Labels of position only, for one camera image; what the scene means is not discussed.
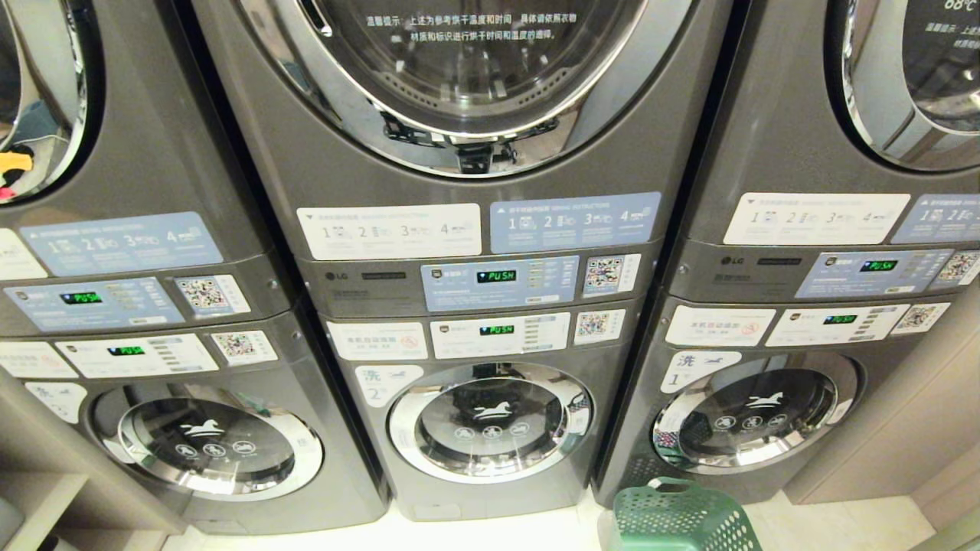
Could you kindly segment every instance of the qr code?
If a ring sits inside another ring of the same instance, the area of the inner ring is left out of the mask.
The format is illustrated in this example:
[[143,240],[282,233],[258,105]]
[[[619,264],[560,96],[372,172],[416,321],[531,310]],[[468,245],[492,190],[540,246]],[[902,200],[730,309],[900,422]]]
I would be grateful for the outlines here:
[[960,281],[980,262],[980,251],[956,253],[946,263],[937,277],[940,281]]
[[908,312],[899,322],[898,326],[895,327],[896,330],[903,329],[915,329],[918,327],[925,326],[929,324],[933,316],[937,314],[941,308],[938,304],[931,304],[928,306],[913,306],[908,309]]
[[585,273],[585,284],[595,289],[617,287],[621,274],[622,257],[589,259],[589,268]]
[[256,353],[255,343],[244,333],[223,333],[214,335],[215,342],[227,358],[251,356]]
[[590,312],[578,315],[578,336],[603,335],[610,331],[611,312]]
[[225,308],[228,306],[224,292],[210,277],[181,279],[177,282],[180,292],[194,308]]

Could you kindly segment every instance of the clothes dryer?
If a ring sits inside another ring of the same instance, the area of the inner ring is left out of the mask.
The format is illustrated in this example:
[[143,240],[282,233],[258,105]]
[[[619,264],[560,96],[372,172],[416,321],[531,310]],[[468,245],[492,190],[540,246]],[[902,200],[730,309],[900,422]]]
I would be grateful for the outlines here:
[[771,498],[900,365],[957,295],[705,305],[663,296],[593,482],[613,505],[656,476]]
[[0,335],[289,309],[166,2],[0,7]]
[[388,488],[302,310],[259,321],[0,340],[0,366],[206,533],[374,521]]
[[667,291],[875,300],[980,272],[980,6],[753,2]]
[[194,7],[318,310],[364,319],[645,294],[731,8]]
[[402,513],[449,521],[578,503],[641,307],[325,322]]

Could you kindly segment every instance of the floor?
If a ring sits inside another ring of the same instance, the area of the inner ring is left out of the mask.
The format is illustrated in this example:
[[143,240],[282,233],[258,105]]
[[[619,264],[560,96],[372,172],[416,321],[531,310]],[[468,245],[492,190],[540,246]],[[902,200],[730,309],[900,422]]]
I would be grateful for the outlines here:
[[[794,506],[780,492],[745,509],[766,551],[903,551],[935,533],[908,497]],[[577,507],[486,521],[412,523],[393,507],[377,523],[322,532],[246,537],[190,529],[164,551],[600,551],[610,515],[591,494]]]

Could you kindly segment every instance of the digital display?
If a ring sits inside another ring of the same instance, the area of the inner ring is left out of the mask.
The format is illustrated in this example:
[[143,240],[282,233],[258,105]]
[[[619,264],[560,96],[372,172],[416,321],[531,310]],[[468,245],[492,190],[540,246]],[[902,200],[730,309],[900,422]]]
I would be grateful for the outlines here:
[[142,346],[120,346],[110,348],[109,353],[113,356],[140,356],[146,354]]
[[858,316],[851,314],[849,316],[827,316],[823,319],[823,324],[825,326],[838,326],[840,324],[853,324]]
[[868,260],[860,267],[862,272],[890,272],[899,264],[897,260]]
[[64,293],[61,295],[65,304],[96,304],[102,302],[102,297],[96,292]]
[[488,326],[480,328],[480,336],[492,334],[514,334],[514,326]]
[[496,270],[494,272],[477,272],[477,283],[500,283],[502,281],[517,281],[517,270]]

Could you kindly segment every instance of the front-loading washer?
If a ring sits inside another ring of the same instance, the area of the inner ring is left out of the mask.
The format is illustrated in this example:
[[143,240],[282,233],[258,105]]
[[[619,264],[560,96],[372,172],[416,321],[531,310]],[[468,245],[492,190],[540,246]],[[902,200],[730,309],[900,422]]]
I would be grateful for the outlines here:
[[754,2],[668,292],[780,303],[963,290],[980,272],[978,9]]
[[189,523],[369,523],[389,490],[308,309],[221,326],[0,339],[0,367]]
[[173,5],[12,0],[0,49],[0,334],[289,309]]
[[901,364],[957,294],[703,304],[661,296],[593,489],[656,476],[771,498]]
[[579,502],[641,307],[324,322],[401,512],[450,521]]
[[[645,294],[731,5],[194,8],[318,310],[370,319]],[[510,271],[546,276],[432,297]]]

